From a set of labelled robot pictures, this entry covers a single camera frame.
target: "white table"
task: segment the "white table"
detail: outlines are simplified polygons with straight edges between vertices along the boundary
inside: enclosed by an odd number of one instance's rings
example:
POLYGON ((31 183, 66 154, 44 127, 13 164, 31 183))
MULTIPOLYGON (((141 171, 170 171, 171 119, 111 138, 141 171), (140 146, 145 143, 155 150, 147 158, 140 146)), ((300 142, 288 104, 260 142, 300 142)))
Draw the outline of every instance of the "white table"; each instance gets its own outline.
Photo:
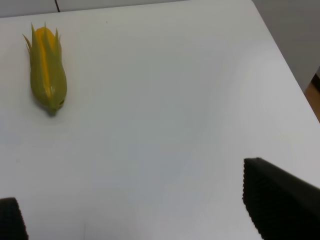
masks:
POLYGON ((0 19, 0 197, 32 240, 258 240, 243 159, 320 186, 320 124, 251 0, 0 19), (68 94, 34 104, 22 34, 61 33, 68 94))

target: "table surface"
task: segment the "table surface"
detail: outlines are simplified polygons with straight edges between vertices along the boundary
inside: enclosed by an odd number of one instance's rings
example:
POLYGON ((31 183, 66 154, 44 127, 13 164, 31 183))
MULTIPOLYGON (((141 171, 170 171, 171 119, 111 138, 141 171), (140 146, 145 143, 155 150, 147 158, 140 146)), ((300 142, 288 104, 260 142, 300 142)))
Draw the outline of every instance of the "table surface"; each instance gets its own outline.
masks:
POLYGON ((251 0, 0 19, 0 197, 32 240, 257 240, 243 159, 320 186, 320 125, 251 0), (22 34, 61 33, 68 93, 32 98, 22 34))

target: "corn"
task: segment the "corn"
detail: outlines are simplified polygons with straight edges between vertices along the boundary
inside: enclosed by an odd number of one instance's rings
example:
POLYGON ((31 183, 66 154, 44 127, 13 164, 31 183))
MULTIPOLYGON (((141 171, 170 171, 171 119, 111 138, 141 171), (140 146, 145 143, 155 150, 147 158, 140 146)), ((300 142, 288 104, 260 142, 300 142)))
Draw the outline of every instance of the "corn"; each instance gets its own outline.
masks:
POLYGON ((58 30, 55 36, 46 27, 32 29, 32 46, 24 38, 30 55, 30 85, 34 97, 49 112, 56 113, 67 95, 67 79, 61 61, 61 44, 58 30))

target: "floor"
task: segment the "floor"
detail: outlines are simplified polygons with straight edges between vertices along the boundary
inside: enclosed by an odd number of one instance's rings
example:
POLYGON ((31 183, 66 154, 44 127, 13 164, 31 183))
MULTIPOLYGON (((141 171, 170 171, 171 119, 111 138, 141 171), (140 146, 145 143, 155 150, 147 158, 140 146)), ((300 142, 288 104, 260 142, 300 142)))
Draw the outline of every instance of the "floor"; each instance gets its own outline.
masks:
POLYGON ((314 114, 320 122, 320 92, 311 82, 306 91, 304 92, 306 99, 308 100, 314 114))

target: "gray wall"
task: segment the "gray wall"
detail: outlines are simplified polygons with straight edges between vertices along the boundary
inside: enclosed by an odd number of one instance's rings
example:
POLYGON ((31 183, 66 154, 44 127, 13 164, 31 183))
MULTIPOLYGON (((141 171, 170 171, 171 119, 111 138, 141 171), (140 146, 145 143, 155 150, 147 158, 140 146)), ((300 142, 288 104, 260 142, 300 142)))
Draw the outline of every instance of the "gray wall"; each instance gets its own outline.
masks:
POLYGON ((61 12, 142 4, 157 4, 176 1, 183 0, 57 0, 61 12))
POLYGON ((320 0, 253 0, 302 91, 320 66, 320 0))
POLYGON ((56 12, 55 0, 0 0, 0 18, 56 12))

